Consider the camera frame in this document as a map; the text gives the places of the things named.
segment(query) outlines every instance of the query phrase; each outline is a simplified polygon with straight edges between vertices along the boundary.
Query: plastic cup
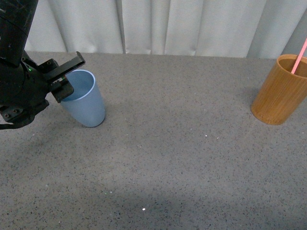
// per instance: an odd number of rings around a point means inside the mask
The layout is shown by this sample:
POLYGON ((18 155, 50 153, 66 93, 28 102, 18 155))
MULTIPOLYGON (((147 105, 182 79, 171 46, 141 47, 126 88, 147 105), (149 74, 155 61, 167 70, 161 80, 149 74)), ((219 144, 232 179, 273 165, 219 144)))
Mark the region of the plastic cup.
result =
POLYGON ((83 69, 66 74, 74 88, 72 95, 60 103, 70 115, 87 127, 101 124, 105 118, 105 104, 95 76, 83 69))

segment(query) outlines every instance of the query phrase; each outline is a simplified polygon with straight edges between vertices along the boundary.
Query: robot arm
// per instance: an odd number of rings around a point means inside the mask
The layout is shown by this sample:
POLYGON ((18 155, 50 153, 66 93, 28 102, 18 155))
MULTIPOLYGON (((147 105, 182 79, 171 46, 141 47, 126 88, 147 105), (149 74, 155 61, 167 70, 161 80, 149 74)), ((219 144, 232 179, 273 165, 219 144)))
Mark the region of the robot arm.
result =
POLYGON ((50 59, 41 65, 24 51, 38 0, 0 0, 0 129, 30 124, 48 105, 51 92, 57 102, 73 93, 65 74, 85 63, 77 57, 59 66, 50 59))

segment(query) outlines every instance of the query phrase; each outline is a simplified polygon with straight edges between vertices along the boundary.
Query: drinking straw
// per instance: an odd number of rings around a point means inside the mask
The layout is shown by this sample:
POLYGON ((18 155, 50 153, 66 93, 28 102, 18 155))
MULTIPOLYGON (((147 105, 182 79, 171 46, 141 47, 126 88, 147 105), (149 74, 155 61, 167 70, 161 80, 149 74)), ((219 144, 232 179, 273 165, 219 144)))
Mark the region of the drinking straw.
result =
POLYGON ((301 61, 302 56, 303 56, 303 54, 305 52, 306 47, 307 47, 307 38, 306 38, 306 41, 304 42, 303 47, 302 47, 301 51, 299 52, 299 55, 297 56, 297 59, 296 59, 296 61, 294 63, 293 69, 291 71, 292 74, 295 73, 295 71, 297 69, 297 66, 298 66, 299 62, 301 61))

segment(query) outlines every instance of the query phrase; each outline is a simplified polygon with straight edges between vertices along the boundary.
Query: bamboo cup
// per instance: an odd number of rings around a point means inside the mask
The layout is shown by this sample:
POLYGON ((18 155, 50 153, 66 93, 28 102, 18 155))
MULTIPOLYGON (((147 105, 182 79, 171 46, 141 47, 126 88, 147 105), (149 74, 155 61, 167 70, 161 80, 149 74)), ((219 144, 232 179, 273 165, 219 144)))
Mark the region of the bamboo cup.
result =
POLYGON ((307 96, 307 58, 301 59, 292 74, 296 58, 292 54, 277 58, 251 106, 253 115, 260 121, 282 124, 307 96))

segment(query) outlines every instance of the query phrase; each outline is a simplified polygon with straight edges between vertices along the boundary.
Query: white curtain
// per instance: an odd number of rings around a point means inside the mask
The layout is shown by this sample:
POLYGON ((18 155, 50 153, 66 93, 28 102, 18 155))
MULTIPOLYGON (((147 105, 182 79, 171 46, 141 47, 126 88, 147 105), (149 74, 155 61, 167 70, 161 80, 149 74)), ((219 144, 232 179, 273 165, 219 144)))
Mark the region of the white curtain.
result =
POLYGON ((307 0, 39 0, 25 49, 276 58, 306 36, 307 0))

